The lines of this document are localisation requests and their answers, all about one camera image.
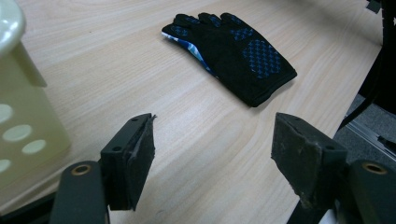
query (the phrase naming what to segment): wood grain surface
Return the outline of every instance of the wood grain surface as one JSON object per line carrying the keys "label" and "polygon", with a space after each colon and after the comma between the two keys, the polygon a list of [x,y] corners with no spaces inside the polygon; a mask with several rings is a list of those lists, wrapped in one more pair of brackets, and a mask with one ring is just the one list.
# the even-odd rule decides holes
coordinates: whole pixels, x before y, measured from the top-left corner
{"label": "wood grain surface", "polygon": [[[276,112],[333,136],[381,48],[365,0],[17,0],[22,39],[72,146],[0,192],[12,211],[57,188],[131,117],[152,113],[156,157],[137,211],[112,223],[285,223],[298,198],[270,159]],[[177,13],[230,12],[260,32],[298,76],[244,105],[161,35]]]}

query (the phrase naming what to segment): glove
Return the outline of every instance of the glove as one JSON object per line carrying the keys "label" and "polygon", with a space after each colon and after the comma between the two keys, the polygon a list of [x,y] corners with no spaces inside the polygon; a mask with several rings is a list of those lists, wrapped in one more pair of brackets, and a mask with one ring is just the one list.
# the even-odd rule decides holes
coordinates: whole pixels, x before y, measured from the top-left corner
{"label": "glove", "polygon": [[297,76],[257,31],[230,13],[178,14],[163,35],[189,50],[219,81],[250,106],[258,106]]}

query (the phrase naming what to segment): blue and black glove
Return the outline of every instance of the blue and black glove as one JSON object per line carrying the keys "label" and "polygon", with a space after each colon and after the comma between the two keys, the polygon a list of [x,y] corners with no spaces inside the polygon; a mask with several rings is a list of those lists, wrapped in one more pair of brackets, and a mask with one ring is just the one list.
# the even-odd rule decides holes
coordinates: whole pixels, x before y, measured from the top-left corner
{"label": "blue and black glove", "polygon": [[297,76],[257,31],[229,13],[198,19],[178,14],[163,35],[188,49],[219,81],[250,106],[258,106]]}

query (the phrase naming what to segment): wooden table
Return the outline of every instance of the wooden table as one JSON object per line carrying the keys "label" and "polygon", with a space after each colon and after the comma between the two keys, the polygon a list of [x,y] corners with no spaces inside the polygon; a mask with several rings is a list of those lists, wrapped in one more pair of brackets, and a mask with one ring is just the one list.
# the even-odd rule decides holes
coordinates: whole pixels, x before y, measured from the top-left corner
{"label": "wooden table", "polygon": [[[156,157],[136,212],[112,223],[285,223],[298,198],[270,159],[276,112],[333,136],[382,40],[365,0],[17,0],[23,43],[73,145],[0,192],[2,214],[96,161],[131,117],[152,113]],[[244,105],[161,35],[177,13],[230,12],[265,36],[298,76]]]}

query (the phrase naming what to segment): plastic container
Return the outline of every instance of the plastic container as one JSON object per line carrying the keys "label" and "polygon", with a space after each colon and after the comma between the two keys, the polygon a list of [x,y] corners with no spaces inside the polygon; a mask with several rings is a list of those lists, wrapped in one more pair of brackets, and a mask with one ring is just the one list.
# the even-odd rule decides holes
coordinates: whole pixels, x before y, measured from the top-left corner
{"label": "plastic container", "polygon": [[46,83],[21,37],[25,19],[13,0],[0,1],[0,189],[70,145],[48,101]]}

